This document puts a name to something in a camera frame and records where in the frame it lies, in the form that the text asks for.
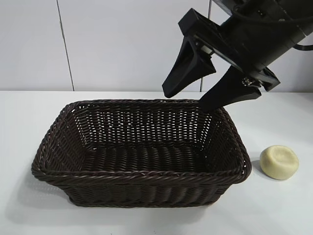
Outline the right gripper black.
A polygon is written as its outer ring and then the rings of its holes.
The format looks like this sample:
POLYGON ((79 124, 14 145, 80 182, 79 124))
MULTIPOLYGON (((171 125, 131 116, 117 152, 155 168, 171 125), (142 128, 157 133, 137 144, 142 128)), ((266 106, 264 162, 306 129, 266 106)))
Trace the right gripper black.
POLYGON ((223 77, 199 100, 211 112, 226 105, 257 99, 260 87, 279 85, 269 64, 306 37, 305 8, 230 8, 230 17, 216 24, 190 9, 179 21, 183 42, 178 57, 162 84, 172 98, 191 83, 216 69, 213 54, 230 64, 223 77))

